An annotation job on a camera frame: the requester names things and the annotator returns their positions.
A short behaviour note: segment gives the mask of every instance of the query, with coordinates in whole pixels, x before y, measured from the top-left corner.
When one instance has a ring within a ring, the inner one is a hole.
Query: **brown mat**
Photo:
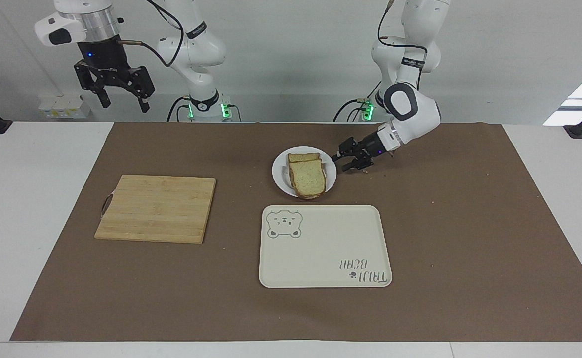
[[[582,342],[582,266],[499,125],[443,124],[313,202],[379,209],[389,287],[259,283],[262,210],[302,204],[275,156],[373,129],[115,124],[12,340]],[[123,173],[216,178],[204,243],[95,240]]]

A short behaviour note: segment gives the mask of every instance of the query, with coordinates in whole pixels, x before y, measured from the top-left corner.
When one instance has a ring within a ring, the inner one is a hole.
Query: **white wall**
[[[227,43],[225,64],[214,68],[221,89],[249,120],[331,120],[349,98],[379,80],[370,47],[385,0],[199,0],[210,29]],[[401,34],[404,0],[388,16],[384,34]],[[143,0],[116,0],[122,36],[155,43],[177,32]],[[52,0],[0,0],[0,115],[41,120],[37,95],[82,93],[72,65],[75,45],[46,48],[36,21]],[[446,122],[541,124],[582,82],[582,1],[454,0],[438,37],[440,68],[422,80]],[[143,48],[128,48],[130,64],[145,64],[157,87],[152,110],[108,90],[110,109],[85,97],[93,120],[164,120],[181,81]]]

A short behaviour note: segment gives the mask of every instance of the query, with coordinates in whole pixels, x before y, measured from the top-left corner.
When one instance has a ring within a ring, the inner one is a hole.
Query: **bear face illustration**
[[[302,235],[300,224],[302,223],[302,214],[291,211],[270,212],[266,216],[268,223],[268,237],[275,239],[280,235],[289,235],[297,239]]]

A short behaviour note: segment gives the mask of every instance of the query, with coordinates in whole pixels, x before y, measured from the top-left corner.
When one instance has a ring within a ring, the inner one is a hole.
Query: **white tabletop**
[[[18,122],[0,136],[2,357],[582,357],[582,344],[9,343],[111,126]],[[582,141],[571,140],[558,127],[506,125],[505,129],[582,263]]]

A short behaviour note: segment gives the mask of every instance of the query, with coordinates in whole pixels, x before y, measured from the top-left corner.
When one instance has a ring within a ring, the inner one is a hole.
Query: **bread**
[[[314,161],[320,158],[320,153],[289,153],[287,158],[289,163]]]
[[[289,155],[289,176],[291,183],[295,189],[298,197],[306,200],[320,197],[327,189],[327,179],[322,169],[322,161],[318,153],[309,153],[301,157],[294,157],[294,159],[307,159],[317,155],[316,159],[309,159],[304,161],[291,161]]]

